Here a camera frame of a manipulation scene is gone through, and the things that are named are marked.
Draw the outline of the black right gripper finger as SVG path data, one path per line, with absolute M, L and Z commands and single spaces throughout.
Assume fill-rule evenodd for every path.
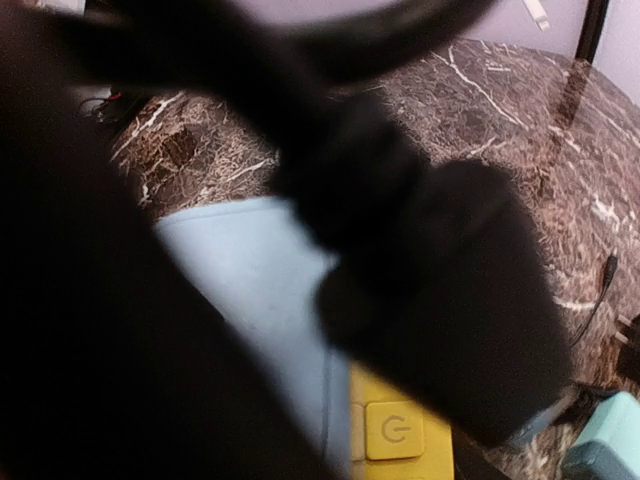
M 53 19 L 1 5 L 1 475 L 331 479 L 76 114 Z

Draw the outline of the light blue USB charger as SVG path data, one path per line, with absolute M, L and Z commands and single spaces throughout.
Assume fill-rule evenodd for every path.
M 275 198 L 183 210 L 155 233 L 242 338 L 314 450 L 349 478 L 349 362 L 325 340 L 314 307 L 332 256 Z

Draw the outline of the yellow cube plug adapter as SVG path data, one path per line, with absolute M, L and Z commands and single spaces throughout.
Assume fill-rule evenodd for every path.
M 350 400 L 353 479 L 454 479 L 448 423 L 357 364 Z

